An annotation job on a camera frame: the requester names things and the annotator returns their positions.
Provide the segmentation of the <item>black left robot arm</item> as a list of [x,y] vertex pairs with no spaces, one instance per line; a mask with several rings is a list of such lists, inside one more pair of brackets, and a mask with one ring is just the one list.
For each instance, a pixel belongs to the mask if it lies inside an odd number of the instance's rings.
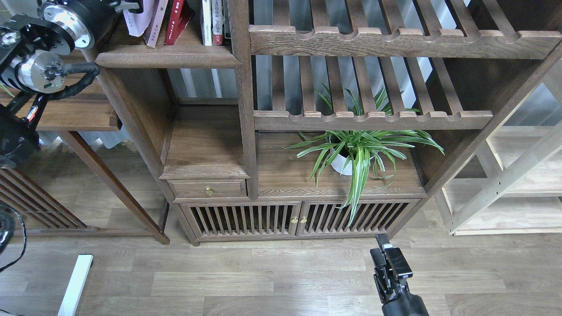
[[48,0],[37,18],[16,14],[1,26],[1,82],[19,93],[1,106],[1,164],[14,167],[40,149],[36,128],[50,100],[72,97],[100,74],[95,62],[61,56],[89,49],[121,12],[140,14],[141,0]]

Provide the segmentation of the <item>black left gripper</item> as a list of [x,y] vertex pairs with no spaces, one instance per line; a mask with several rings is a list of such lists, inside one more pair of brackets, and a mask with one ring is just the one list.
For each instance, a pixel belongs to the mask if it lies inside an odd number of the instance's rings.
[[132,14],[143,13],[143,1],[142,0],[117,0],[117,5],[115,6],[116,12],[128,11]]

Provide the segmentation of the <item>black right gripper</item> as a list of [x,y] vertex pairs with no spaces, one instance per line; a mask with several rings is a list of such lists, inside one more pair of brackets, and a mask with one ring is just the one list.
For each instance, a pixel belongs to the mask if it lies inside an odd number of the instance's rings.
[[398,299],[409,292],[407,278],[413,271],[406,262],[400,248],[392,248],[386,233],[375,236],[378,248],[370,250],[374,262],[374,280],[382,304]]

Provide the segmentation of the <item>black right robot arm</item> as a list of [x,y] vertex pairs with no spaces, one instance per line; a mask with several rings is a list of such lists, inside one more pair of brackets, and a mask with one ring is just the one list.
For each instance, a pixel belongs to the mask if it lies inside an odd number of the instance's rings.
[[407,278],[413,272],[402,251],[390,243],[386,233],[376,236],[378,247],[370,250],[374,281],[385,316],[427,316],[420,296],[409,291]]

